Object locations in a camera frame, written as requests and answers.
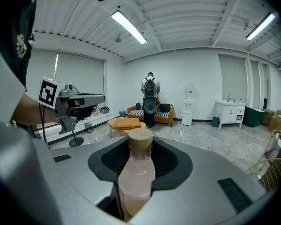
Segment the person's left forearm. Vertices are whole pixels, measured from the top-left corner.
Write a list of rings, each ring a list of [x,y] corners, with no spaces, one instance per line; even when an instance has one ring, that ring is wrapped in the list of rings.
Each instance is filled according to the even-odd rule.
[[[43,108],[43,105],[24,94],[12,115],[12,120],[23,125],[39,125],[42,120],[44,123],[58,124],[59,119],[53,109],[45,107],[43,114]]]

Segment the dark green box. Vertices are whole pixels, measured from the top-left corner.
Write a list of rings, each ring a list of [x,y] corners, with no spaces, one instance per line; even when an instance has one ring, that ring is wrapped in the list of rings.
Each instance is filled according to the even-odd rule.
[[[245,107],[243,123],[249,127],[257,127],[261,124],[264,118],[264,111]]]

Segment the white sink cabinet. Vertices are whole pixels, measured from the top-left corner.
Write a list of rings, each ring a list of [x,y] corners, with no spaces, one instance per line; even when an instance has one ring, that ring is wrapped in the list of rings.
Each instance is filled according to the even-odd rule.
[[[242,126],[246,103],[233,101],[216,101],[215,117],[219,118],[219,128],[223,124],[238,124]]]

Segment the orange cushion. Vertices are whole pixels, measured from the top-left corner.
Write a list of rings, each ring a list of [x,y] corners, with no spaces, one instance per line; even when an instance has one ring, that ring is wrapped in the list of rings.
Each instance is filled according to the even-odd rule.
[[[115,120],[112,127],[119,130],[130,130],[141,128],[141,122],[138,118],[118,118]]]

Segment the small cardboard box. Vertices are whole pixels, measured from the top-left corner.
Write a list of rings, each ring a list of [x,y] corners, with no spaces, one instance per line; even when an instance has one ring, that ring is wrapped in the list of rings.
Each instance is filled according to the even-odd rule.
[[[271,117],[275,114],[275,111],[270,109],[262,109],[262,111],[264,112],[264,117],[261,123],[265,126],[268,126],[270,124]]]

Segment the person's left hand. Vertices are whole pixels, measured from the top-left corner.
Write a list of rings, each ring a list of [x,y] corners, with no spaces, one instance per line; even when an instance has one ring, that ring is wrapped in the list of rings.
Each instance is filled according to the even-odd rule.
[[[76,118],[76,121],[82,121],[91,116],[91,113],[94,110],[94,106],[81,107],[80,100],[72,99],[65,100],[62,103],[63,109],[69,117]]]

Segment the large cardboard box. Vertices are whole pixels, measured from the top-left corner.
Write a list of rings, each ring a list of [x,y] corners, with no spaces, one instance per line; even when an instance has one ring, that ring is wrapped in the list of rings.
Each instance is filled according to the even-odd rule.
[[[268,126],[270,131],[281,130],[281,110],[277,110],[271,117],[270,124]]]

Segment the orange sofa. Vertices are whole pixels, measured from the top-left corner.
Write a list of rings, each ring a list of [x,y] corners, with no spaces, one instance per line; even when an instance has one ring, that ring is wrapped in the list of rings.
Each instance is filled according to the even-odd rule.
[[[128,118],[138,118],[141,121],[144,121],[144,115],[143,116],[131,116],[129,115],[130,111],[133,110],[144,110],[143,108],[143,103],[136,103],[135,106],[132,107],[128,107],[127,109],[127,115]],[[156,113],[158,113],[159,111],[161,112],[169,112],[170,113],[170,117],[169,118],[158,118],[158,117],[154,117],[154,122],[157,123],[166,123],[166,124],[170,124],[172,126],[173,120],[174,120],[174,107],[172,104],[158,104],[156,107]]]

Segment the oval wooden low table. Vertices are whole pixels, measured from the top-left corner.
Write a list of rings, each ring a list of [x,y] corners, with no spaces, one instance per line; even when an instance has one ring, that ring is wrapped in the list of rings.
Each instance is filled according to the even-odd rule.
[[[119,130],[119,129],[113,128],[112,125],[113,125],[113,123],[115,122],[115,120],[118,119],[118,118],[111,119],[111,120],[109,120],[109,121],[107,122],[107,124],[109,125],[109,128],[110,128],[110,137],[112,137],[112,131],[113,131],[113,130],[116,131],[116,132],[118,132],[118,133],[121,134],[122,136],[127,136],[128,133],[129,133],[129,131],[132,130],[132,129],[130,129],[130,130]],[[146,127],[146,124],[143,123],[143,122],[141,122],[141,128],[145,128],[145,127]]]

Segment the small wooden ball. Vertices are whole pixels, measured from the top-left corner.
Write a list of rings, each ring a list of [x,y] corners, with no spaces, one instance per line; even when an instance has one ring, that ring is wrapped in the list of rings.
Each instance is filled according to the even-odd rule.
[[[118,177],[118,188],[124,220],[135,216],[151,197],[155,167],[151,158],[153,133],[149,129],[135,128],[129,131],[130,157]]]

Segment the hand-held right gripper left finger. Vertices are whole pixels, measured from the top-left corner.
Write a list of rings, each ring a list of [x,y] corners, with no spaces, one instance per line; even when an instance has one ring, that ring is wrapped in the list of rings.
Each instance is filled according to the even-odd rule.
[[[0,122],[0,225],[124,225],[84,198],[45,145]]]

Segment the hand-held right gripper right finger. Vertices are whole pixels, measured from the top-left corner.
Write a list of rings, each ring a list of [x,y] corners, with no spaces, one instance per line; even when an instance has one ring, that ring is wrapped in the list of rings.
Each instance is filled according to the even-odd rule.
[[[251,176],[215,152],[154,138],[157,178],[132,225],[245,225],[272,199]]]

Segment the gold metal tube chair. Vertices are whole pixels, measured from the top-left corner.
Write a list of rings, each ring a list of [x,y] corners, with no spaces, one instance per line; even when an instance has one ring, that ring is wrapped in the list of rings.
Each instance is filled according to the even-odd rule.
[[[273,130],[271,133],[271,138],[267,145],[267,148],[264,153],[264,157],[268,159],[270,164],[273,163],[274,158],[277,157],[280,149],[281,149],[281,139],[280,139],[281,131],[280,130]]]

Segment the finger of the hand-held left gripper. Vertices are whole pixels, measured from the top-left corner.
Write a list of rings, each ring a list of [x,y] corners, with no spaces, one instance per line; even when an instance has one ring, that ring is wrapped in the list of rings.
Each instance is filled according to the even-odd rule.
[[[80,93],[79,94],[79,102],[80,107],[91,107],[103,103],[105,101],[105,95],[103,94],[88,94],[88,93]]]

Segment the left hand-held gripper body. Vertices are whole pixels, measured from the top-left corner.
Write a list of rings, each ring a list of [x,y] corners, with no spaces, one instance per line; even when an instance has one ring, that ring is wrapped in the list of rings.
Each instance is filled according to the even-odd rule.
[[[78,90],[69,83],[44,78],[38,95],[40,115],[44,124],[45,109],[51,109],[61,125],[59,134],[73,132],[78,122],[78,112],[71,112],[81,105]]]

